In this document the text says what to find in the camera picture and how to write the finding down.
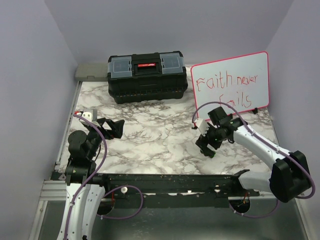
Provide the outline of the pink framed whiteboard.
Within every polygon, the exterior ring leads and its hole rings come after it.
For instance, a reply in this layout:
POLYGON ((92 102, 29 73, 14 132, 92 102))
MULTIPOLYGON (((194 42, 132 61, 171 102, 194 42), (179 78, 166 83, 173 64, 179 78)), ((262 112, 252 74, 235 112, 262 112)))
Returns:
POLYGON ((219 106, 228 114, 267 107, 269 55, 265 51, 196 64, 190 69, 197 117, 219 106))

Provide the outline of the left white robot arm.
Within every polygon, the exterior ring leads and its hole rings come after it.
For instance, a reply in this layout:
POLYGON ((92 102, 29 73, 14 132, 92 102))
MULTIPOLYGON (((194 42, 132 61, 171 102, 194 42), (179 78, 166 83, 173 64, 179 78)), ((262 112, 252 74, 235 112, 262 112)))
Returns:
POLYGON ((111 191, 110 181, 98 175, 99 165, 93 160, 107 140, 120 139, 125 121, 77 115, 88 129, 73 131, 68 141, 69 158, 65 169, 66 200, 58 233, 59 240, 90 240, 101 199, 111 191))

